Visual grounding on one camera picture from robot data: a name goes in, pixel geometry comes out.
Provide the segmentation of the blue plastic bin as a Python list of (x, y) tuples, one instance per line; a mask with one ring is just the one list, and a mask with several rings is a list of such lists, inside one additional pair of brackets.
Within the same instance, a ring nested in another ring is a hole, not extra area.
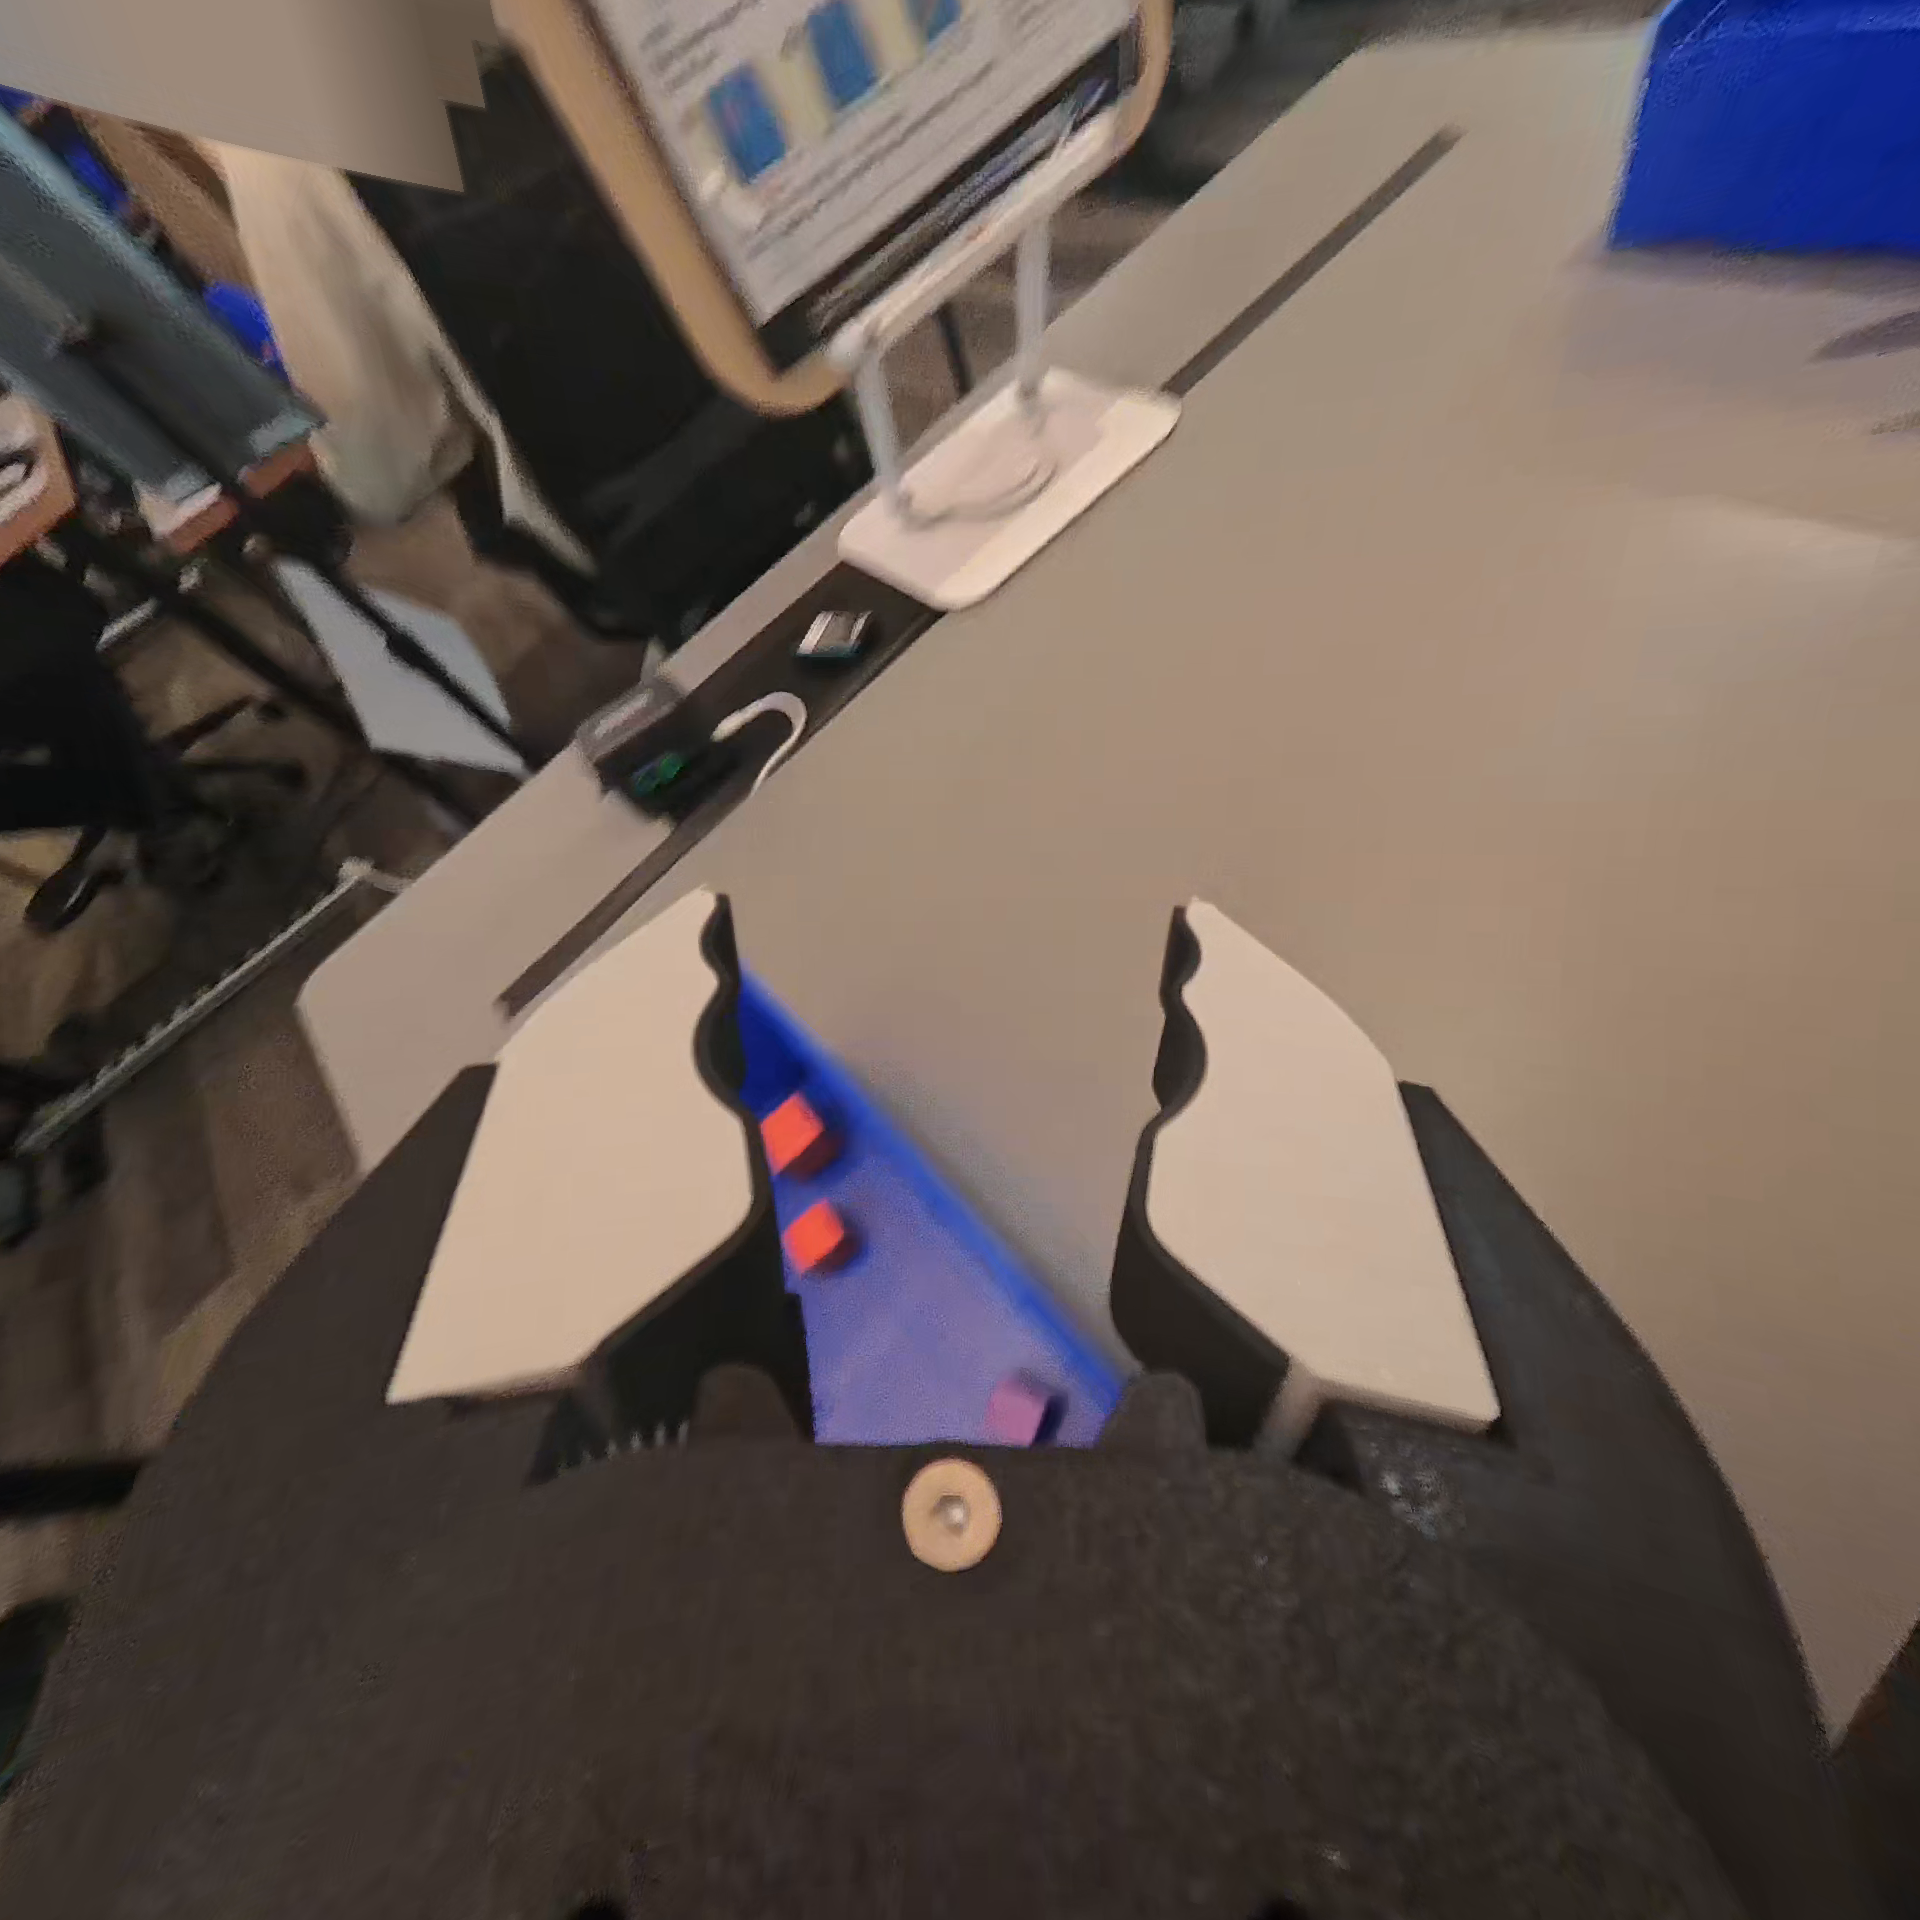
[(863, 1251), (844, 1271), (787, 1285), (801, 1299), (816, 1437), (834, 1446), (981, 1443), (1000, 1375), (1032, 1370), (1067, 1394), (1052, 1446), (1089, 1446), (1120, 1402), (1123, 1370), (1015, 1258), (933, 1156), (828, 1044), (754, 975), (736, 1026), (757, 1124), (804, 1087), (844, 1133), (811, 1182), (773, 1178), (783, 1228), (816, 1200), (848, 1212)]

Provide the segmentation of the blue plastic container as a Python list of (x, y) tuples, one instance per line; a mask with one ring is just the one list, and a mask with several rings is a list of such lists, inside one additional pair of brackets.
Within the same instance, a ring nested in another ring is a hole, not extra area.
[(1672, 2), (1611, 250), (1919, 256), (1919, 5)]

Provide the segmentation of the instruction sheet on stand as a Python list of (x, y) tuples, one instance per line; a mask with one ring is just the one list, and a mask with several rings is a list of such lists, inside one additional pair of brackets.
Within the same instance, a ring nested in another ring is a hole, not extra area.
[(711, 381), (763, 415), (860, 356), (1139, 141), (1173, 5), (492, 6)]

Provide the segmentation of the pale cloth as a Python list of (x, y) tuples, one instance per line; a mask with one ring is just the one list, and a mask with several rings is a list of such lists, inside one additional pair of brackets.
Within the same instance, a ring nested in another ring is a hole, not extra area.
[(279, 359), (320, 412), (316, 452), (362, 520), (396, 526), (475, 456), (490, 410), (345, 173), (210, 141)]

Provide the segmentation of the wood edged desk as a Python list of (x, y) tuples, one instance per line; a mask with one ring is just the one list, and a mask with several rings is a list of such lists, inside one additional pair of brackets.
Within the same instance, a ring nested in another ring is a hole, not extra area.
[(311, 464), (320, 415), (10, 111), (2, 360), (175, 551), (236, 531), (320, 568), (348, 558)]

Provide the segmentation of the black power box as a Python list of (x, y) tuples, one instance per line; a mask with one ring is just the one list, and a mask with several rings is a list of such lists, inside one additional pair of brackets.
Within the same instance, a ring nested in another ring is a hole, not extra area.
[(683, 826), (731, 781), (736, 750), (668, 677), (655, 677), (591, 712), (575, 748), (605, 794), (640, 816)]

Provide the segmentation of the white flat panel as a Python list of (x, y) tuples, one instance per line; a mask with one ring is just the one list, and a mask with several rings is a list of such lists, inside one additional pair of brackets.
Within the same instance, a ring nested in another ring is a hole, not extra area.
[(368, 589), (371, 604), (474, 707), (488, 711), (488, 726), (442, 684), (401, 660), (385, 631), (349, 608), (314, 566), (299, 560), (275, 560), (272, 575), (320, 647), (373, 748), (512, 780), (527, 780), (535, 770), (514, 746), (496, 733), (496, 728), (512, 725), (505, 694), (458, 620), (402, 595), (379, 588)]

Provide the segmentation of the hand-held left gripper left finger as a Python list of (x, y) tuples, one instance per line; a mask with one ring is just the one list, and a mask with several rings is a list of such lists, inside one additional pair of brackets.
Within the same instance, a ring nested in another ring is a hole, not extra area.
[(593, 1375), (687, 1411), (777, 1370), (777, 1223), (740, 1099), (731, 904), (698, 887), (520, 1020), (452, 1188), (389, 1404)]

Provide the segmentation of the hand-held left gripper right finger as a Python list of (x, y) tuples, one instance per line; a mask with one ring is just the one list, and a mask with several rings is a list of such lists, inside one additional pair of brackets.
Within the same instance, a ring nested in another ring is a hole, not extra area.
[(1380, 1046), (1203, 899), (1168, 920), (1155, 1110), (1112, 1319), (1199, 1397), (1211, 1448), (1296, 1455), (1330, 1407), (1484, 1437), (1501, 1416)]

